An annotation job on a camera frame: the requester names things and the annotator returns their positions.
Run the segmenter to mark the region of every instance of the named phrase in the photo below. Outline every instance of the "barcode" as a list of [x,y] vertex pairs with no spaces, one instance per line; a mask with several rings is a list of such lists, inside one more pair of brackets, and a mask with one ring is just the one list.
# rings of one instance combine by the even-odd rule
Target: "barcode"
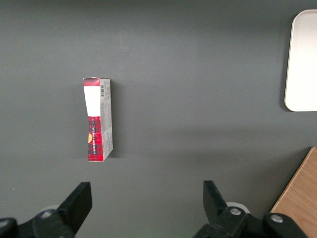
[[105,86],[104,85],[100,86],[100,91],[101,91],[101,96],[104,97],[105,96]]

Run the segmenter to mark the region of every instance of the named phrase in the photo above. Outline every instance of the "white plate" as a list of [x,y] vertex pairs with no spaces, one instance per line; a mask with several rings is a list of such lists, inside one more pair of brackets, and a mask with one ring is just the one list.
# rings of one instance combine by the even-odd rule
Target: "white plate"
[[285,105],[295,112],[317,111],[317,10],[305,10],[292,25]]

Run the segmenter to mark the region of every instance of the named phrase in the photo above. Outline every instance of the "red plaid pattern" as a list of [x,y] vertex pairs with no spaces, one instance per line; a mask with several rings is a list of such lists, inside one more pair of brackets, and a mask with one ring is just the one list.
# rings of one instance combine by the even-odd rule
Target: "red plaid pattern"
[[84,86],[100,86],[98,78],[84,78]]
[[88,143],[88,161],[103,161],[103,138],[101,134],[100,117],[88,117],[89,133],[92,135],[92,140]]

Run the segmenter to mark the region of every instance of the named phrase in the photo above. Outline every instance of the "white label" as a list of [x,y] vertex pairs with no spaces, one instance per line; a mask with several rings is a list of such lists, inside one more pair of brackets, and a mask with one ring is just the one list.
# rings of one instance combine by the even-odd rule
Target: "white label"
[[100,86],[84,86],[87,114],[100,117]]

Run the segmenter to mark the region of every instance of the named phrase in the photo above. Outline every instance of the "wooden board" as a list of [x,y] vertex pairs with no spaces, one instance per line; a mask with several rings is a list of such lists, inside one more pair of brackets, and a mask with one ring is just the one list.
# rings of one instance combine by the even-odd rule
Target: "wooden board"
[[310,149],[271,212],[291,217],[309,238],[317,238],[317,148]]

